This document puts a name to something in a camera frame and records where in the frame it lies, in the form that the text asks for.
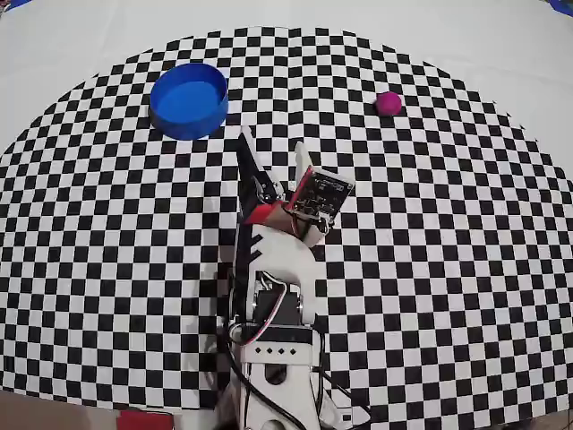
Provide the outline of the white gripper red mount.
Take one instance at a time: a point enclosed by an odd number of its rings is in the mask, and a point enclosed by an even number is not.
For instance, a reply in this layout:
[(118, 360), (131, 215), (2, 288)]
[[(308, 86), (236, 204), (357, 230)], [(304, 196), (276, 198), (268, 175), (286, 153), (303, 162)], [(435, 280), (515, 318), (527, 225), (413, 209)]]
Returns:
[[(257, 155), (252, 129), (241, 127), (236, 144), (238, 197), (244, 224), (257, 224), (290, 234), (305, 245), (317, 245), (330, 231), (326, 219), (310, 219), (287, 209), (282, 184), (271, 179)], [(295, 145), (295, 190), (311, 165), (304, 143)]]

